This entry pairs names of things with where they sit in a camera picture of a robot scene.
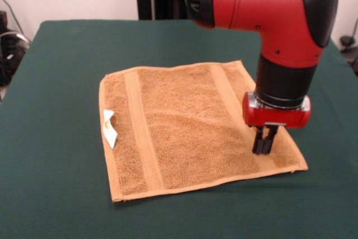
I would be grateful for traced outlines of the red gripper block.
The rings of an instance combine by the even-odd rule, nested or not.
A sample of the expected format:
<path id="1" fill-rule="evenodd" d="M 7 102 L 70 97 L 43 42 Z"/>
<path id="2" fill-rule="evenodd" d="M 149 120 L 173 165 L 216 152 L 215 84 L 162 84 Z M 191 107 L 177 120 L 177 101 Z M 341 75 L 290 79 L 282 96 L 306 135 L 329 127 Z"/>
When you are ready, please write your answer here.
<path id="1" fill-rule="evenodd" d="M 305 96 L 303 103 L 296 109 L 277 109 L 260 102 L 253 92 L 246 92 L 243 96 L 242 110 L 245 124 L 256 127 L 252 152 L 269 154 L 279 126 L 302 128 L 307 124 L 311 115 L 311 101 L 308 96 Z M 263 138 L 264 126 L 268 129 L 265 139 Z"/>

